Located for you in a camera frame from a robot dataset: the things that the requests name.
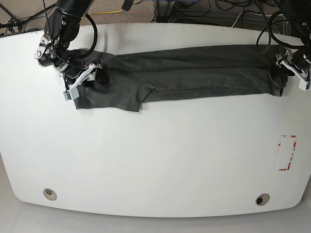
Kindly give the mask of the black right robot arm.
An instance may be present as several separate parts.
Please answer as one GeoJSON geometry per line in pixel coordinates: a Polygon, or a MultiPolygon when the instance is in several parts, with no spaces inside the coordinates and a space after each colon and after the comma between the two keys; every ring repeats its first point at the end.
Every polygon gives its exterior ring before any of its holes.
{"type": "Polygon", "coordinates": [[[35,54],[41,66],[54,66],[61,74],[67,91],[69,85],[74,83],[86,87],[92,87],[94,82],[101,85],[109,83],[109,77],[102,70],[99,60],[90,64],[83,62],[92,54],[98,40],[97,26],[87,13],[92,3],[92,0],[57,1],[55,11],[46,16],[44,35],[35,54]],[[94,30],[92,46],[85,53],[68,50],[70,42],[78,35],[82,17],[89,20],[94,30]]]}

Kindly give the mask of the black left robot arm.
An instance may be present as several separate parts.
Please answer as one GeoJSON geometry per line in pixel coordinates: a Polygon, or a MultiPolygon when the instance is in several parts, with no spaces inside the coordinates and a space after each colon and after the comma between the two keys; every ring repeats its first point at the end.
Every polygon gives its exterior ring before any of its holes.
{"type": "Polygon", "coordinates": [[[264,32],[268,33],[268,44],[260,53],[265,54],[272,47],[274,41],[284,47],[284,55],[277,56],[276,65],[284,67],[296,75],[304,85],[311,84],[311,2],[309,0],[275,0],[274,5],[277,11],[271,16],[266,16],[260,0],[252,1],[258,8],[265,22],[265,29],[259,34],[256,47],[259,48],[259,40],[264,32]],[[301,44],[290,44],[279,39],[273,32],[273,26],[280,23],[283,17],[284,22],[291,28],[301,44]]]}

